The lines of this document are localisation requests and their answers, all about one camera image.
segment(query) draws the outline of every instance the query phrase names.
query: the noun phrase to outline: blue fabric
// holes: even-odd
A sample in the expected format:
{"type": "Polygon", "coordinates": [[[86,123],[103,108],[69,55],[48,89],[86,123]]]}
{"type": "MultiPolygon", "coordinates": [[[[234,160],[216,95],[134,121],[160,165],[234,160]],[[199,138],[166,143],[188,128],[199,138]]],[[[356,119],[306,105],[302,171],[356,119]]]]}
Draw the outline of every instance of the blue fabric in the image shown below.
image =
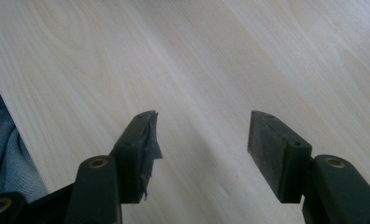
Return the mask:
{"type": "Polygon", "coordinates": [[[10,191],[29,203],[48,193],[0,95],[0,193],[10,191]]]}

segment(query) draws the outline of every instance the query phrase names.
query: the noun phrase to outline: light wood surface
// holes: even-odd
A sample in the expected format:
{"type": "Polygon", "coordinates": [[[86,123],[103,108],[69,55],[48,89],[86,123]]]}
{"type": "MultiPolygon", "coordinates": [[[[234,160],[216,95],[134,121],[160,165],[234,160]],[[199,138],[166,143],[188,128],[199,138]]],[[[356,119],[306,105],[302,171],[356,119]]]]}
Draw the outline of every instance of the light wood surface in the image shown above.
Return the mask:
{"type": "Polygon", "coordinates": [[[0,92],[49,189],[159,112],[126,223],[303,223],[247,153],[251,110],[370,183],[370,0],[0,0],[0,92]]]}

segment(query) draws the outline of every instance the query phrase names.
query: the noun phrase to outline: black plastic part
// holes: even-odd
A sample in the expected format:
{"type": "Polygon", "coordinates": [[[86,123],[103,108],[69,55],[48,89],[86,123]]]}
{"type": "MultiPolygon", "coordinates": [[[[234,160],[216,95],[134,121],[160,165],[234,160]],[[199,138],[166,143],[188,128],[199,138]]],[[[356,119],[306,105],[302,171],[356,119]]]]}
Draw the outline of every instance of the black plastic part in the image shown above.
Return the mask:
{"type": "Polygon", "coordinates": [[[331,223],[370,223],[370,186],[350,162],[317,156],[312,179],[331,223]]]}
{"type": "Polygon", "coordinates": [[[72,184],[68,185],[31,203],[28,215],[30,223],[63,223],[72,188],[72,184]]]}
{"type": "Polygon", "coordinates": [[[302,207],[302,214],[304,215],[306,224],[330,223],[320,199],[310,202],[308,198],[305,198],[304,205],[302,207]]]}
{"type": "Polygon", "coordinates": [[[64,223],[121,223],[116,163],[98,156],[80,164],[64,223]]]}
{"type": "Polygon", "coordinates": [[[19,192],[0,194],[0,223],[28,223],[27,202],[19,192]]]}
{"type": "Polygon", "coordinates": [[[147,196],[153,161],[162,158],[157,116],[155,111],[135,116],[109,153],[117,162],[121,203],[139,203],[144,193],[147,196]]]}
{"type": "Polygon", "coordinates": [[[311,145],[278,118],[252,111],[248,151],[281,203],[299,203],[311,145]]]}

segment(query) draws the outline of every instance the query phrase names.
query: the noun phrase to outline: denim jeans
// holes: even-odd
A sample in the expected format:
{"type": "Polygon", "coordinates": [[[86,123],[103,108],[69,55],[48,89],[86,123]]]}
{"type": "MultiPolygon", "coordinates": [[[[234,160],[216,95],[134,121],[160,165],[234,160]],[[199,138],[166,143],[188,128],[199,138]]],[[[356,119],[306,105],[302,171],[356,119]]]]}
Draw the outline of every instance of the denim jeans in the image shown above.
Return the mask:
{"type": "Polygon", "coordinates": [[[0,95],[0,193],[10,191],[29,203],[48,193],[0,95]]]}

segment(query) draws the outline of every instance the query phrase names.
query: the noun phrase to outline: wooden table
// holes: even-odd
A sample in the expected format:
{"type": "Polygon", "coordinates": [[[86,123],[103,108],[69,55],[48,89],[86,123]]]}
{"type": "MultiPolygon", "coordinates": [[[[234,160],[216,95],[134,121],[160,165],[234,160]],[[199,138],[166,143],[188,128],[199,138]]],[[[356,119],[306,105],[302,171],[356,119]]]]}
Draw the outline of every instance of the wooden table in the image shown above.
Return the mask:
{"type": "Polygon", "coordinates": [[[0,0],[0,92],[49,191],[155,109],[164,159],[126,223],[302,223],[247,153],[250,112],[370,183],[370,0],[0,0]]]}

